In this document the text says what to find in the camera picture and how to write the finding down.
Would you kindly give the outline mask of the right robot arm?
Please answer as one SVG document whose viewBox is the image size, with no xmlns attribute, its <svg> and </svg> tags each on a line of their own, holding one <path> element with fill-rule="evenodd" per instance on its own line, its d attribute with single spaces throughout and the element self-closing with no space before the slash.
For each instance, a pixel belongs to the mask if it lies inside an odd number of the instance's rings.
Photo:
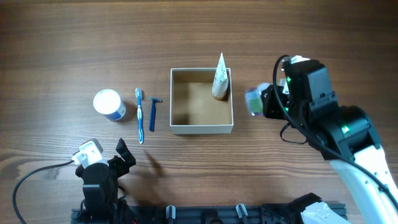
<svg viewBox="0 0 398 224">
<path fill-rule="evenodd" d="M 378 132 L 364 110 L 338 104 L 324 64 L 280 56 L 261 97 L 266 118 L 286 120 L 321 152 L 366 223 L 397 223 L 397 186 Z"/>
</svg>

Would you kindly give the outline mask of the white cream tube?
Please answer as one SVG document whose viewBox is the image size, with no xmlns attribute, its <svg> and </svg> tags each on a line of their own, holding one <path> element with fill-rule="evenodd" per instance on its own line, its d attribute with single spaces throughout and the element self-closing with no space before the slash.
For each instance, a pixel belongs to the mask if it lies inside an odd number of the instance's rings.
<svg viewBox="0 0 398 224">
<path fill-rule="evenodd" d="M 212 94 L 216 100 L 222 100 L 228 89 L 228 73 L 224 62 L 223 53 L 220 55 L 213 80 Z"/>
</svg>

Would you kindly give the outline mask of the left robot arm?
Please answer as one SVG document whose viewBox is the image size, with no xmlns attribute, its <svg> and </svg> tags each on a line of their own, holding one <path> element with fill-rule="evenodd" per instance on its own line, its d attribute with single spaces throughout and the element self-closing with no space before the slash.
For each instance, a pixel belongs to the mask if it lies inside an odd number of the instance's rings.
<svg viewBox="0 0 398 224">
<path fill-rule="evenodd" d="M 72 223 L 139 223 L 125 197 L 118 197 L 118 190 L 124 190 L 118 179 L 129 173 L 136 159 L 123 139 L 119 139 L 116 151 L 119 155 L 107 161 L 97 139 L 90 139 L 72 156 L 85 197 L 80 208 L 72 211 Z"/>
</svg>

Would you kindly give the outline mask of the clear spray bottle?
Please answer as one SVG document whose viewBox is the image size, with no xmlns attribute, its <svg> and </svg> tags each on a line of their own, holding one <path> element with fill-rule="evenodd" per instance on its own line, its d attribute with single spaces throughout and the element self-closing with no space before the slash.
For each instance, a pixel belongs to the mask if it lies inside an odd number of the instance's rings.
<svg viewBox="0 0 398 224">
<path fill-rule="evenodd" d="M 245 91 L 246 106 L 252 116 L 264 114 L 264 101 L 267 97 L 267 89 L 269 87 L 269 83 L 261 83 L 257 87 Z"/>
</svg>

